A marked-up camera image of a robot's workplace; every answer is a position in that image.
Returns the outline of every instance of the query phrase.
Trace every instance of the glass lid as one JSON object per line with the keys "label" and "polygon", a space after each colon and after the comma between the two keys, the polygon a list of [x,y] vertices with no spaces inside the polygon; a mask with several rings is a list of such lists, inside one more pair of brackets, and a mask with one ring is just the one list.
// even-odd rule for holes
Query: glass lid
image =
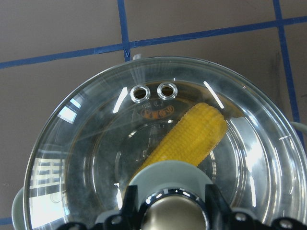
{"label": "glass lid", "polygon": [[94,225],[120,209],[125,188],[195,104],[224,116],[227,132],[198,167],[231,207],[263,223],[306,223],[306,156],[279,109],[241,75],[185,57],[144,58],[107,69],[55,110],[31,154],[24,185],[28,229]]}

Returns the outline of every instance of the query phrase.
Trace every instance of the blue tape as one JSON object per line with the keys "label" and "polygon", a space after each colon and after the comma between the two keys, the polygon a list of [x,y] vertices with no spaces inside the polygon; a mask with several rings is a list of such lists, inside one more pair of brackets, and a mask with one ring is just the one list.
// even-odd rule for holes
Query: blue tape
{"label": "blue tape", "polygon": [[0,69],[13,67],[13,66],[42,63],[42,62],[53,61],[57,59],[75,58],[75,57],[81,57],[81,56],[93,55],[93,54],[103,54],[103,53],[114,52],[114,51],[119,51],[119,50],[124,50],[125,60],[128,61],[131,59],[130,57],[131,48],[158,45],[158,44],[163,44],[163,43],[191,40],[191,39],[211,37],[211,36],[234,34],[234,33],[247,32],[247,31],[252,31],[252,30],[260,30],[260,29],[278,27],[278,26],[283,26],[283,25],[306,23],[306,22],[307,22],[307,16],[303,16],[303,17],[276,20],[276,21],[271,21],[271,22],[255,23],[255,24],[250,24],[250,25],[242,25],[242,26],[235,26],[235,27],[229,27],[229,28],[189,33],[189,34],[166,36],[166,37],[153,38],[153,39],[134,41],[134,42],[128,42],[128,32],[127,32],[127,33],[124,33],[123,35],[123,40],[125,40],[125,43],[123,44],[115,44],[115,45],[110,45],[110,46],[102,46],[102,47],[97,47],[97,48],[76,50],[76,51],[65,52],[65,53],[58,53],[58,54],[52,54],[52,55],[46,55],[46,56],[31,57],[31,58],[1,62]]}
{"label": "blue tape", "polygon": [[[279,0],[273,0],[273,5],[274,5],[276,19],[282,20],[283,19],[282,9],[280,7]],[[284,31],[284,24],[278,26],[278,36],[279,36],[280,47],[281,47],[281,52],[283,56],[283,68],[284,68],[284,72],[286,75],[286,82],[287,82],[288,94],[289,94],[290,105],[291,105],[291,110],[292,110],[292,117],[295,122],[300,122],[294,81],[293,81],[292,70],[291,70],[291,63],[290,63],[289,52],[288,52],[288,45],[287,45],[287,40],[286,40],[286,34]],[[301,132],[297,132],[297,134],[303,146],[305,147],[303,134]]]}
{"label": "blue tape", "polygon": [[12,218],[0,218],[0,225],[7,225],[7,224],[13,224]]}
{"label": "blue tape", "polygon": [[228,34],[248,32],[260,29],[278,27],[282,25],[292,25],[292,24],[305,23],[305,22],[307,22],[307,16],[134,41],[130,42],[130,47],[136,48],[141,46],[152,46],[164,43],[186,41],[191,39],[198,39],[198,38],[205,38],[205,37],[212,37],[219,35],[228,35]]}
{"label": "blue tape", "polygon": [[127,17],[126,17],[126,11],[125,11],[125,2],[124,0],[118,0],[117,3],[118,3],[118,12],[119,12],[119,20],[120,20],[121,38],[122,38],[123,49],[124,49],[124,58],[125,58],[125,61],[130,61],[131,55],[130,55]]}
{"label": "blue tape", "polygon": [[31,57],[31,58],[25,58],[25,59],[20,59],[20,60],[1,62],[0,69],[12,67],[12,66],[30,65],[30,64],[53,61],[53,60],[58,60],[58,59],[75,58],[75,57],[81,57],[81,56],[87,56],[87,55],[93,55],[93,54],[102,54],[102,53],[108,53],[108,52],[118,51],[122,49],[123,49],[122,44],[116,44],[116,45],[111,45],[111,46],[83,49],[83,50],[51,54],[51,55],[45,55],[45,56],[39,56],[39,57]]}

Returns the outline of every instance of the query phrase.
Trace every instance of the corn on the cob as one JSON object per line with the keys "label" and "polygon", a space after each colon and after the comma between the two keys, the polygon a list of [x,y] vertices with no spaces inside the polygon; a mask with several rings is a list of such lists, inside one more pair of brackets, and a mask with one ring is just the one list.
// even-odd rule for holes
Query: corn on the cob
{"label": "corn on the cob", "polygon": [[140,170],[158,161],[178,160],[198,166],[227,130],[223,115],[206,103],[193,106],[148,156]]}

